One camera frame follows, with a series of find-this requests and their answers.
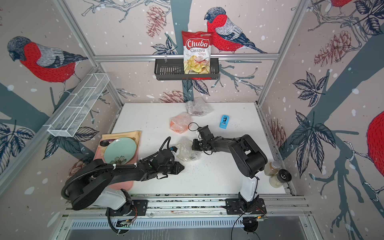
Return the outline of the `stack of bubble wrap sheets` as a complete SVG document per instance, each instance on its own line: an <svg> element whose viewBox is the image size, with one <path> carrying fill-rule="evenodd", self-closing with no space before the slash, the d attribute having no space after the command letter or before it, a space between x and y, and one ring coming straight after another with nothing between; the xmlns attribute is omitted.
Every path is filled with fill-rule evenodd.
<svg viewBox="0 0 384 240"><path fill-rule="evenodd" d="M176 144L176 157L184 162L198 161L201 159L202 152L192 149L193 142L186 137L182 137Z"/></svg>

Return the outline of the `Chuba cassava chips bag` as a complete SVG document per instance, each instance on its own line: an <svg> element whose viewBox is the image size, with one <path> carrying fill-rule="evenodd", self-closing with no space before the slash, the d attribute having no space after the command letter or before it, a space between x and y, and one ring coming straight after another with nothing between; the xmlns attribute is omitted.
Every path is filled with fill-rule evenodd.
<svg viewBox="0 0 384 240"><path fill-rule="evenodd" d="M182 31L182 38L184 73L187 75L210 74L213 33Z"/></svg>

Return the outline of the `blue tape dispenser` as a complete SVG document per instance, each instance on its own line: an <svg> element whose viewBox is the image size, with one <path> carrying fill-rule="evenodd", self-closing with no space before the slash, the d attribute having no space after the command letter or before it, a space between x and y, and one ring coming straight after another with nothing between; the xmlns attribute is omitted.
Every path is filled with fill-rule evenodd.
<svg viewBox="0 0 384 240"><path fill-rule="evenodd" d="M228 127L228 123L229 123L229 116L222 115L219 127L221 129L226 129Z"/></svg>

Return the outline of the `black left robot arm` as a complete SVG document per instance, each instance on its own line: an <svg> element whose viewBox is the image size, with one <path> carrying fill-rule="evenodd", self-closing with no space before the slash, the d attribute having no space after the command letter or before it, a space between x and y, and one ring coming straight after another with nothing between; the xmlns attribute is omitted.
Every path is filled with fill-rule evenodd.
<svg viewBox="0 0 384 240"><path fill-rule="evenodd" d="M96 159L70 177L61 190L61 196L70 201L73 210L89 206L101 206L118 210L127 206L130 200L126 190L108 190L108 186L123 182L144 182L151 179L165 179L178 175L185 167L175 160L177 148L170 146L167 137L160 149L133 165L106 164Z"/></svg>

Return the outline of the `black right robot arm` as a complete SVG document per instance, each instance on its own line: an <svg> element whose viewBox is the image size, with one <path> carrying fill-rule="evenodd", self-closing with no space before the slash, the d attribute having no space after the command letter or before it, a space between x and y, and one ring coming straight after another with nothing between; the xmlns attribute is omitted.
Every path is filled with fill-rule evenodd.
<svg viewBox="0 0 384 240"><path fill-rule="evenodd" d="M192 150L204 153L229 153L243 175L239 201L245 205L254 203L260 173L264 171L268 158L250 135L239 138L214 137L208 126L198 127L199 138L193 140Z"/></svg>

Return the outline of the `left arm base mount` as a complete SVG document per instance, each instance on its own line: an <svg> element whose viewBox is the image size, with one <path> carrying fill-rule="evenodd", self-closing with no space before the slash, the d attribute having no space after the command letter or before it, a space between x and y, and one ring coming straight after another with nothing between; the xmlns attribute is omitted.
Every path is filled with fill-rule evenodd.
<svg viewBox="0 0 384 240"><path fill-rule="evenodd" d="M106 216L107 215L109 215L110 217L145 216L148 208L148 203L149 203L148 200L129 200L118 210L107 208Z"/></svg>

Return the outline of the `black lid spice jar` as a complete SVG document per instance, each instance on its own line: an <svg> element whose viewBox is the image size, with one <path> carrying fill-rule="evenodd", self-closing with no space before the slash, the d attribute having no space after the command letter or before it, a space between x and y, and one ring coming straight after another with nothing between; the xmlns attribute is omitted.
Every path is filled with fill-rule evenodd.
<svg viewBox="0 0 384 240"><path fill-rule="evenodd" d="M276 175L270 177L269 183L273 188L280 188L285 183L292 180L292 175L288 170L281 169Z"/></svg>

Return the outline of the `brown spice jar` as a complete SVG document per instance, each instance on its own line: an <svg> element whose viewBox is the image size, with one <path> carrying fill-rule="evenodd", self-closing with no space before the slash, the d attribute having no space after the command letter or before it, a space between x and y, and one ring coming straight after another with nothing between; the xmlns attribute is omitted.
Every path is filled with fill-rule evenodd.
<svg viewBox="0 0 384 240"><path fill-rule="evenodd" d="M265 165L264 173L266 176L274 176L276 175L279 170L282 168L281 164L277 161L268 162Z"/></svg>

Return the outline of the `mint green floral plate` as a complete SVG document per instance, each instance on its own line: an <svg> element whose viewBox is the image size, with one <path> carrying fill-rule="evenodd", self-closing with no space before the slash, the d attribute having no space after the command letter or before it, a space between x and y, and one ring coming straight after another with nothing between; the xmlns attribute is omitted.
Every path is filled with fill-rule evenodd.
<svg viewBox="0 0 384 240"><path fill-rule="evenodd" d="M107 146L104 160L107 164L125 165L134 157L136 150L137 144L133 139L119 138Z"/></svg>

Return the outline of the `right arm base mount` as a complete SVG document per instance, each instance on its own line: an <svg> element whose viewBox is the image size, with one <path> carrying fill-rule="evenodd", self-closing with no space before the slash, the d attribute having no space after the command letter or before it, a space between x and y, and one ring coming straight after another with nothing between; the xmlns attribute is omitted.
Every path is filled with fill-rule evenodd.
<svg viewBox="0 0 384 240"><path fill-rule="evenodd" d="M261 198L256 198L251 202L243 199L225 199L223 208L228 215L265 215L267 213L265 202Z"/></svg>

